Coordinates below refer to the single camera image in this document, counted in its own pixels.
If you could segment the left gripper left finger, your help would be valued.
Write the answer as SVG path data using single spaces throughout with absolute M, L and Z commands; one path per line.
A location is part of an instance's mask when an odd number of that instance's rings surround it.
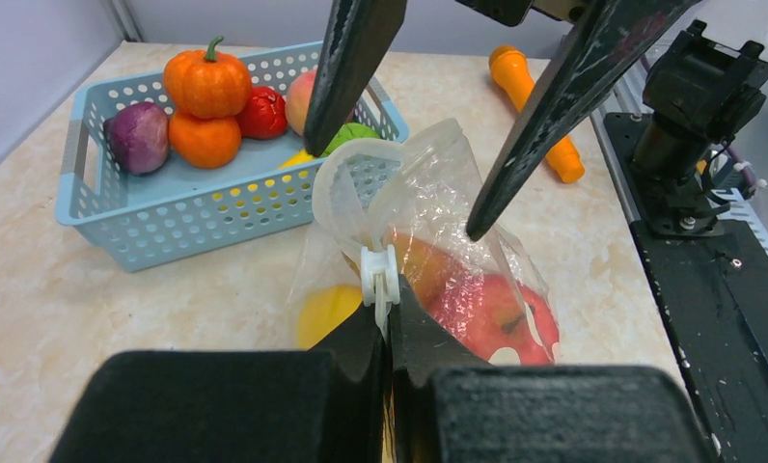
M 131 350 L 94 373 L 54 462 L 378 462 L 385 345 L 359 307 L 308 350 Z

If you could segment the blue perforated plastic basket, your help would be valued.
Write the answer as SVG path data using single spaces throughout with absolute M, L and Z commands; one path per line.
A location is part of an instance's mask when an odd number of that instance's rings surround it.
M 291 82 L 316 69 L 319 42 L 269 49 L 238 58 L 253 88 L 267 86 L 286 100 Z M 103 123 L 138 102 L 153 102 L 170 119 L 181 112 L 163 86 L 163 70 L 96 83 L 78 92 L 69 124 L 56 217 L 133 272 L 309 223 L 307 182 L 320 160 L 278 170 L 302 149 L 289 128 L 271 140 L 243 138 L 236 158 L 199 169 L 170 145 L 160 169 L 142 176 L 111 155 Z

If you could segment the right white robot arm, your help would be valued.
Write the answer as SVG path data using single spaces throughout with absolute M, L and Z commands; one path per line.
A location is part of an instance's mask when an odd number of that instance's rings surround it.
M 680 148 L 730 143 L 766 99 L 768 1 L 473 1 L 470 8 L 510 27 L 532 10 L 572 26 L 480 190 L 466 226 L 473 240 L 495 225 L 546 152 L 687 12 L 691 23 L 652 66 L 643 93 L 653 132 L 671 146 L 643 150 L 640 168 L 683 176 L 697 159 Z

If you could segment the clear dotted zip bag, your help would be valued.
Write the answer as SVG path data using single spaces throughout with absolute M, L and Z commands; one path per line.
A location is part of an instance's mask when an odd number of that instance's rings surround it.
M 479 240 L 465 230 L 481 185 L 454 119 L 402 143 L 362 138 L 329 154 L 306 184 L 314 220 L 288 297 L 297 346 L 315 346 L 357 309 L 373 312 L 390 262 L 420 306 L 485 361 L 555 363 L 558 320 L 522 244 L 500 227 Z

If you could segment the small orange toy fruit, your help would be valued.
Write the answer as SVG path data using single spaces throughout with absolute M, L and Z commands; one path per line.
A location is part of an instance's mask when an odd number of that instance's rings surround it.
M 457 258 L 438 246 L 407 232 L 393 231 L 392 238 L 398 270 L 425 309 L 444 293 L 447 283 L 467 274 Z

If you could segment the red toy apple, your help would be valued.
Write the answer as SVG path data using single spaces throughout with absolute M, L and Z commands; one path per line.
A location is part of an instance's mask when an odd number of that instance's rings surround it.
M 560 331 L 548 301 L 501 274 L 451 280 L 427 311 L 484 360 L 502 348 L 514 350 L 523 366 L 551 365 L 557 358 Z

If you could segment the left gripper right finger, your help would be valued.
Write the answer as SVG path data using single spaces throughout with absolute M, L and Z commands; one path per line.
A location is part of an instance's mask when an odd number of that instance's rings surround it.
M 389 314 L 397 462 L 713 462 L 683 390 L 658 368 L 497 367 L 421 306 Z

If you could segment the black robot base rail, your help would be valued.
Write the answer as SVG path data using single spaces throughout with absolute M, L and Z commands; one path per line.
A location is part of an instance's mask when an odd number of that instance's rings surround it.
M 768 256 L 724 191 L 631 167 L 649 116 L 592 116 L 686 390 L 715 455 L 768 462 Z

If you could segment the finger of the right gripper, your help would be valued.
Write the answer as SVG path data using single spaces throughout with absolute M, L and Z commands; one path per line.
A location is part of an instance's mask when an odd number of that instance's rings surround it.
M 536 80 L 483 183 L 466 224 L 472 240 L 490 231 L 549 150 L 693 5 L 683 0 L 588 3 Z
M 324 34 L 303 130 L 304 148 L 323 154 L 352 113 L 405 18 L 402 0 L 335 0 Z

